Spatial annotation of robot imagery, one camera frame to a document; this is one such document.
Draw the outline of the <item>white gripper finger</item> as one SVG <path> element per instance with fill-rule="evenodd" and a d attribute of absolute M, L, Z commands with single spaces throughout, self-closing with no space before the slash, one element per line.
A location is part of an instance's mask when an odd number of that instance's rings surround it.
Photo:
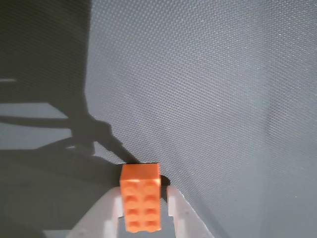
<path fill-rule="evenodd" d="M 175 186 L 167 187 L 168 215 L 173 217 L 176 238 L 213 238 L 203 220 Z"/>
<path fill-rule="evenodd" d="M 123 217 L 120 188 L 104 194 L 67 235 L 68 238 L 117 238 L 118 219 Z"/>

